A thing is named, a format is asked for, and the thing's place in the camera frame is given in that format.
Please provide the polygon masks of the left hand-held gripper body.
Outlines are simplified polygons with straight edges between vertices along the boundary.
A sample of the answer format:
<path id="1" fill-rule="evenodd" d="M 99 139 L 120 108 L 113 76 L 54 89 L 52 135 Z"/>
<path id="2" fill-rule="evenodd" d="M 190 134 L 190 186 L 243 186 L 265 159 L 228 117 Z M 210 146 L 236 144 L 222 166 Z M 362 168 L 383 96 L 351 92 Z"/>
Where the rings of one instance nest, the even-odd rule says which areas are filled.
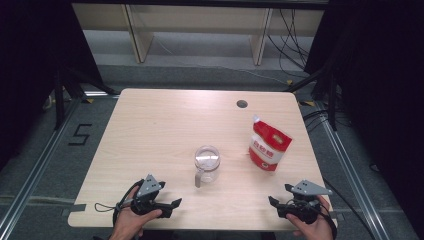
<path id="1" fill-rule="evenodd" d="M 169 204 L 155 201 L 160 190 L 159 182 L 151 174 L 148 174 L 138 184 L 138 189 L 134 193 L 130 203 L 131 210 L 137 215 L 144 215 L 153 210 L 160 209 L 162 211 L 160 218 L 169 218 L 172 214 L 172 209 L 168 208 Z"/>

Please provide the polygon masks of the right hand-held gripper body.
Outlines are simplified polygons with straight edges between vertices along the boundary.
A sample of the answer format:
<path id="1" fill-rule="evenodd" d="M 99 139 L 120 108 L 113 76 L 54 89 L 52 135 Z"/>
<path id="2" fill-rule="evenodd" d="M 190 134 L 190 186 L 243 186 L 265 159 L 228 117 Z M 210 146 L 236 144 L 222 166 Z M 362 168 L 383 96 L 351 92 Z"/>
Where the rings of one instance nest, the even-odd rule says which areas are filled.
<path id="1" fill-rule="evenodd" d="M 318 195 L 332 195 L 330 189 L 319 186 L 311 181 L 302 180 L 298 184 L 293 185 L 293 198 L 287 203 L 280 203 L 276 208 L 280 218 L 285 218 L 287 214 L 298 217 L 306 224 L 312 224 L 317 220 L 318 214 L 321 212 L 321 204 Z"/>

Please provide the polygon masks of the red and white spout pouch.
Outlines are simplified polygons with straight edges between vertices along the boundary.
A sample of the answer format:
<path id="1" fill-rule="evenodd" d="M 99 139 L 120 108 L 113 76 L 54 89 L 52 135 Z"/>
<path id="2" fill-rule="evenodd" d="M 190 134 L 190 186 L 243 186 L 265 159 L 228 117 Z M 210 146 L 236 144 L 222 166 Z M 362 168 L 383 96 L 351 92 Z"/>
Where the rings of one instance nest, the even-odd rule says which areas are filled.
<path id="1" fill-rule="evenodd" d="M 264 171 L 274 172 L 292 143 L 284 132 L 253 116 L 253 135 L 249 145 L 251 161 Z"/>

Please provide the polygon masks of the clear jar with beige handle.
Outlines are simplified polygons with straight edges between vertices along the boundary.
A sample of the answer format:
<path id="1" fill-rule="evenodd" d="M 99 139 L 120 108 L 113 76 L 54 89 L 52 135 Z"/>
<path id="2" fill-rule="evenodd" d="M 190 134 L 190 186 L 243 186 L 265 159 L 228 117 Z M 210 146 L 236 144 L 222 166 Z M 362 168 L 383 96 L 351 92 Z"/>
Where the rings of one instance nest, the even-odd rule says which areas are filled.
<path id="1" fill-rule="evenodd" d="M 217 179 L 221 163 L 217 148 L 210 145 L 201 146 L 195 153 L 194 163 L 196 167 L 195 186 L 197 188 L 200 188 L 203 183 L 212 183 Z"/>

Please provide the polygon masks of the person's right hand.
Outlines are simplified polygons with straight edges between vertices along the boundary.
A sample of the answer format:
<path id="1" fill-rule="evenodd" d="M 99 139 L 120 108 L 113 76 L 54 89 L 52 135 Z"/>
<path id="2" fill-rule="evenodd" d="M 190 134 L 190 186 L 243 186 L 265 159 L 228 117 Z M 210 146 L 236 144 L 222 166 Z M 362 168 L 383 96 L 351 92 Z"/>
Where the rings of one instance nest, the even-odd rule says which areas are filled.
<path id="1" fill-rule="evenodd" d="M 334 240 L 332 228 L 326 220 L 329 203 L 322 196 L 318 196 L 318 200 L 321 203 L 321 214 L 312 224 L 302 222 L 295 215 L 286 215 L 287 220 L 296 227 L 296 230 L 293 232 L 294 236 L 304 237 L 306 240 Z"/>

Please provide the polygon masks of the person's left hand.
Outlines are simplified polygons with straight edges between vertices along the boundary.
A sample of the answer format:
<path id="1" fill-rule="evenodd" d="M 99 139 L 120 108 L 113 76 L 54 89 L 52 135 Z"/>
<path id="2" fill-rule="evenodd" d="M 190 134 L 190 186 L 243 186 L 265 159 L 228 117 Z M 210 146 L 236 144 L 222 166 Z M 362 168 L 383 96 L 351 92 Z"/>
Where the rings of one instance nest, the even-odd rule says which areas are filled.
<path id="1" fill-rule="evenodd" d="M 143 226 L 151 220 L 158 218 L 162 214 L 160 209 L 153 210 L 144 215 L 135 214 L 130 208 L 122 209 L 115 222 L 113 233 L 125 235 L 143 235 Z"/>

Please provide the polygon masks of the black metal stand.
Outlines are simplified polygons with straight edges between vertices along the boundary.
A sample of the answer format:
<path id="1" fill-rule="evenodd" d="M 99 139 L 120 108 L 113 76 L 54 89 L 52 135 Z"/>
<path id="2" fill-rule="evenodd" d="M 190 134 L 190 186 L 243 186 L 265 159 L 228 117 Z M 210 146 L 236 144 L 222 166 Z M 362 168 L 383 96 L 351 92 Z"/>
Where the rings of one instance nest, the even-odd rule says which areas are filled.
<path id="1" fill-rule="evenodd" d="M 311 97 L 313 100 L 323 100 L 327 98 L 327 116 L 329 124 L 334 131 L 337 130 L 336 127 L 336 92 L 337 92 L 337 82 L 334 74 L 331 70 L 327 70 L 325 67 L 314 72 L 307 78 L 301 80 L 298 83 L 295 83 L 289 86 L 286 89 L 286 92 L 294 93 L 295 91 L 305 87 L 307 84 L 314 82 L 315 86 L 311 92 Z"/>
<path id="2" fill-rule="evenodd" d="M 114 90 L 103 83 L 100 75 L 92 77 L 75 68 L 59 67 L 54 76 L 54 94 L 56 100 L 56 125 L 59 129 L 65 121 L 65 100 L 63 89 L 65 89 L 72 99 L 81 99 L 86 97 L 81 83 L 88 83 L 97 89 L 105 92 L 107 95 L 119 95 L 120 92 Z"/>

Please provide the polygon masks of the black curtain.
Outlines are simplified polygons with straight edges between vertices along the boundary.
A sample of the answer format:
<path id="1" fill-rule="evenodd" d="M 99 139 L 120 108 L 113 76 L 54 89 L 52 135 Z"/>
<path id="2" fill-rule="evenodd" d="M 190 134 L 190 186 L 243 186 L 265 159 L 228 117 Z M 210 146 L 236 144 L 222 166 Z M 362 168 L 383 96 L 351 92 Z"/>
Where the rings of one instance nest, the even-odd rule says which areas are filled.
<path id="1" fill-rule="evenodd" d="M 329 59 L 372 160 L 424 239 L 424 0 L 328 0 L 306 70 Z"/>
<path id="2" fill-rule="evenodd" d="M 71 0 L 0 0 L 0 170 L 15 155 L 55 77 L 102 84 Z"/>

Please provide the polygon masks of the light wooden shelf unit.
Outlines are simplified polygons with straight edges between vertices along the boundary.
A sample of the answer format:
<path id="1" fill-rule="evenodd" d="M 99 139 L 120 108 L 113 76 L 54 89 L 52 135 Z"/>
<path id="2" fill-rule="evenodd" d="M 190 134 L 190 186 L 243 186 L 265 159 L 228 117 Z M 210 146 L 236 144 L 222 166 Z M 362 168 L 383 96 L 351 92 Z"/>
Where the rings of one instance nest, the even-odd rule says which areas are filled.
<path id="1" fill-rule="evenodd" d="M 73 10 L 84 30 L 126 31 L 135 60 L 142 63 L 157 32 L 242 34 L 250 37 L 253 63 L 262 62 L 268 35 L 313 37 L 321 10 L 154 6 L 74 3 Z"/>

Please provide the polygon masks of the aluminium floor rail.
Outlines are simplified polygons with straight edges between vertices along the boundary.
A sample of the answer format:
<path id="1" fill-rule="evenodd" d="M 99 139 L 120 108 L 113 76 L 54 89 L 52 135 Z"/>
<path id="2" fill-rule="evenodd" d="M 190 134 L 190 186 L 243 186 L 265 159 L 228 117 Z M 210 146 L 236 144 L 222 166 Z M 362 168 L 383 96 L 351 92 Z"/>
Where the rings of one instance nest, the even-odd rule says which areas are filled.
<path id="1" fill-rule="evenodd" d="M 359 207 L 362 210 L 372 236 L 375 240 L 390 240 L 390 236 L 382 222 L 381 216 L 375 208 L 369 194 L 366 192 L 366 189 L 360 180 L 338 133 L 330 125 L 329 117 L 324 117 L 323 126 L 352 188 Z"/>
<path id="2" fill-rule="evenodd" d="M 30 196 L 34 189 L 38 185 L 41 177 L 43 176 L 47 166 L 52 159 L 54 152 L 56 151 L 59 142 L 67 128 L 71 116 L 78 108 L 80 101 L 71 100 L 66 111 L 62 123 L 55 128 L 49 135 L 49 139 L 42 148 L 42 152 L 37 156 L 36 161 L 31 167 L 27 174 L 25 181 L 18 188 L 18 192 L 11 197 L 9 200 L 7 210 L 0 218 L 0 240 L 7 240 L 13 229 L 16 226 L 26 204 L 28 203 Z"/>

